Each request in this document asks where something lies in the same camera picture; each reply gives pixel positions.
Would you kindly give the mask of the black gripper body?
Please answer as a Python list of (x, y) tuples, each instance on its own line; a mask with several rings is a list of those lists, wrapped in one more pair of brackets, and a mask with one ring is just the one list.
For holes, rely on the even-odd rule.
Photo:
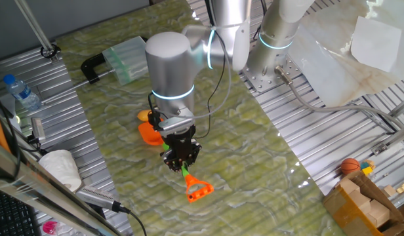
[(196, 127), (191, 126), (182, 134), (169, 134), (163, 137), (163, 141), (176, 152), (178, 157), (187, 157), (190, 151), (193, 135), (196, 132)]

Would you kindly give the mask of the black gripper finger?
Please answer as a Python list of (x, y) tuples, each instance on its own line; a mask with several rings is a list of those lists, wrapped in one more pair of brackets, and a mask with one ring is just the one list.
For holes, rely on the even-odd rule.
[(202, 146), (199, 142), (197, 142), (197, 141), (191, 142), (190, 151), (187, 154), (187, 157), (185, 158), (185, 160), (182, 161), (182, 165), (184, 166), (184, 168), (186, 170), (188, 170), (189, 167), (192, 166), (196, 162), (196, 159), (197, 159), (201, 149), (202, 149)]
[(175, 151), (168, 149), (161, 154), (163, 162), (168, 168), (174, 172), (180, 172), (182, 169), (182, 159), (179, 158)]

